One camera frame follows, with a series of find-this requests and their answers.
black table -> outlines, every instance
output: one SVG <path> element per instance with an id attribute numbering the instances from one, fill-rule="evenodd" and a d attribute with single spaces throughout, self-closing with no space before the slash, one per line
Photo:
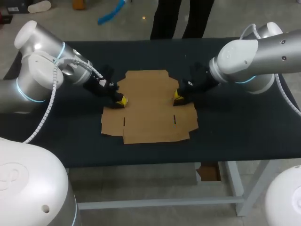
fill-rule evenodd
<path id="1" fill-rule="evenodd" d="M 94 67 L 109 64 L 114 81 L 127 70 L 166 69 L 169 76 L 191 79 L 189 66 L 206 64 L 232 39 L 67 42 Z M 20 55 L 5 79 L 16 76 Z M 281 76 L 291 101 L 291 92 Z M 301 119 L 282 98 L 276 83 L 251 95 L 237 84 L 223 84 L 195 101 L 199 129 L 176 143 L 124 145 L 122 137 L 101 134 L 103 105 L 82 87 L 65 82 L 53 110 L 32 144 L 53 152 L 65 167 L 169 162 L 240 161 L 300 158 Z M 47 103 L 28 115 L 1 114 L 0 137 L 24 141 L 34 131 Z"/>

gray tile floor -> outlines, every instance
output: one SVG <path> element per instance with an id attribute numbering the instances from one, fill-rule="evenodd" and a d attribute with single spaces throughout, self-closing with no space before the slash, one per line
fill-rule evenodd
<path id="1" fill-rule="evenodd" d="M 86 11 L 73 11 L 71 0 L 53 0 L 54 8 L 48 12 L 15 15 L 12 24 L 0 26 L 0 78 L 16 56 L 17 32 L 32 19 L 62 40 L 149 39 L 157 0 L 127 3 L 111 22 L 98 26 L 97 18 L 113 10 L 117 1 L 90 0 Z M 188 14 L 189 1 L 182 0 L 175 38 L 181 38 Z M 294 0 L 215 0 L 204 36 L 239 36 L 248 24 L 261 25 L 268 21 L 276 22 L 285 32 L 301 28 L 301 4 Z M 285 79 L 301 106 L 301 75 L 287 74 Z M 279 171 L 300 163 L 300 159 L 283 160 Z M 257 161 L 238 162 L 244 184 L 250 180 L 257 164 Z M 196 186 L 191 163 L 71 169 L 70 178 L 79 202 L 230 194 L 227 180 L 219 186 Z M 263 201 L 264 194 L 249 216 L 242 218 L 236 217 L 232 205 L 82 211 L 82 218 L 83 226 L 267 226 Z"/>

white spiral cable wrap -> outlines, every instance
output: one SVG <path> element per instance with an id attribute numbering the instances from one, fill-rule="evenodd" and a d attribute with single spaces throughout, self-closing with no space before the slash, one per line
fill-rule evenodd
<path id="1" fill-rule="evenodd" d="M 49 116 L 49 113 L 51 111 L 51 108 L 52 108 L 52 105 L 54 103 L 54 100 L 55 100 L 55 93 L 56 93 L 56 81 L 57 81 L 57 70 L 58 70 L 58 66 L 59 64 L 61 64 L 62 61 L 64 60 L 71 60 L 71 61 L 75 61 L 77 62 L 78 64 L 80 65 L 83 65 L 89 69 L 91 69 L 99 78 L 103 79 L 103 76 L 91 65 L 87 64 L 85 61 L 82 61 L 80 59 L 77 59 L 77 58 L 62 58 L 60 60 L 58 60 L 56 63 L 55 63 L 55 67 L 53 69 L 53 86 L 52 86 L 52 93 L 51 93 L 51 98 L 50 98 L 50 101 L 49 101 L 49 104 L 48 104 L 48 107 L 44 113 L 44 116 L 41 120 L 41 122 L 39 123 L 38 127 L 35 129 L 35 131 L 33 132 L 33 134 L 27 139 L 25 140 L 23 143 L 25 144 L 28 144 L 30 143 L 34 138 L 35 136 L 39 133 L 39 131 L 41 130 L 41 128 L 43 127 L 47 117 Z"/>
<path id="2" fill-rule="evenodd" d="M 258 33 L 257 30 L 256 30 L 256 24 L 250 24 L 249 26 L 247 26 L 247 27 L 245 28 L 245 30 L 243 31 L 243 33 L 241 34 L 241 36 L 240 36 L 239 39 L 243 39 L 243 37 L 244 37 L 246 31 L 247 31 L 250 27 L 252 27 L 252 31 L 253 31 L 255 37 L 256 37 L 257 39 L 261 39 L 259 33 Z"/>
<path id="3" fill-rule="evenodd" d="M 281 82 L 280 82 L 279 74 L 274 74 L 274 75 L 276 78 L 277 86 L 278 86 L 280 93 L 283 96 L 284 100 L 299 116 L 301 116 L 301 112 L 299 111 L 299 109 L 295 107 L 295 105 L 290 101 L 290 99 L 287 97 L 286 93 L 284 92 Z"/>

cardboard flap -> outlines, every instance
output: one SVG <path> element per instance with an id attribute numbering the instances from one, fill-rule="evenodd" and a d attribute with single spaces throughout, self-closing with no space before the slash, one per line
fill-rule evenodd
<path id="1" fill-rule="evenodd" d="M 125 109 L 104 108 L 103 134 L 123 136 L 124 144 L 174 142 L 198 128 L 193 103 L 173 106 L 178 81 L 167 71 L 128 71 L 118 85 L 129 102 Z"/>

person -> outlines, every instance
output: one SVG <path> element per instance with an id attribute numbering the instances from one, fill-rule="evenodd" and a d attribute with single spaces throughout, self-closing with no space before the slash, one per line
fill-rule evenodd
<path id="1" fill-rule="evenodd" d="M 182 0 L 159 0 L 150 39 L 171 39 Z M 202 38 L 214 0 L 190 0 L 188 24 L 182 38 Z"/>

